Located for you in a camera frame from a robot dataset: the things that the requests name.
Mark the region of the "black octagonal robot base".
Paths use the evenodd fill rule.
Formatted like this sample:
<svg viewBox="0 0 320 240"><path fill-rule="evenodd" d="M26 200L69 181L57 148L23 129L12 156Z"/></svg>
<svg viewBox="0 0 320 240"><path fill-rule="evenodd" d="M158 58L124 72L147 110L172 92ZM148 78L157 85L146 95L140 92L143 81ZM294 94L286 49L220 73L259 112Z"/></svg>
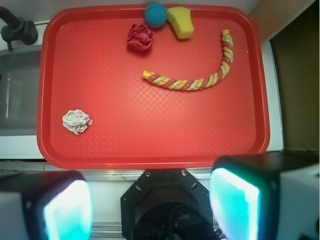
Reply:
<svg viewBox="0 0 320 240"><path fill-rule="evenodd" d="M209 191L186 169L145 170L120 197L126 240L217 240Z"/></svg>

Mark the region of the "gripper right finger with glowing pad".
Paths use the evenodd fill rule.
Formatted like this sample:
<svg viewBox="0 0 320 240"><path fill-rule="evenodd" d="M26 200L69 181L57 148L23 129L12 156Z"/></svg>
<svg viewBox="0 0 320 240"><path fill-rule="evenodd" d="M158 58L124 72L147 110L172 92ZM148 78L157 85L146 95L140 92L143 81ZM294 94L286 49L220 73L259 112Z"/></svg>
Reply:
<svg viewBox="0 0 320 240"><path fill-rule="evenodd" d="M209 202L228 240L317 240L319 155L275 151L219 157L209 178Z"/></svg>

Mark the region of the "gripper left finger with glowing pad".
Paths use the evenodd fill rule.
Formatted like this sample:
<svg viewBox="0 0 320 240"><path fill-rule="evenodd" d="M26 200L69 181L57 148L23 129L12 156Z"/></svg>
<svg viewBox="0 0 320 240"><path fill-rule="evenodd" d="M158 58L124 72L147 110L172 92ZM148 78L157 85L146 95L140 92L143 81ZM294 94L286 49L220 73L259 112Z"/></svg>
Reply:
<svg viewBox="0 0 320 240"><path fill-rule="evenodd" d="M88 240L93 218L92 189L78 171L0 177L2 240Z"/></svg>

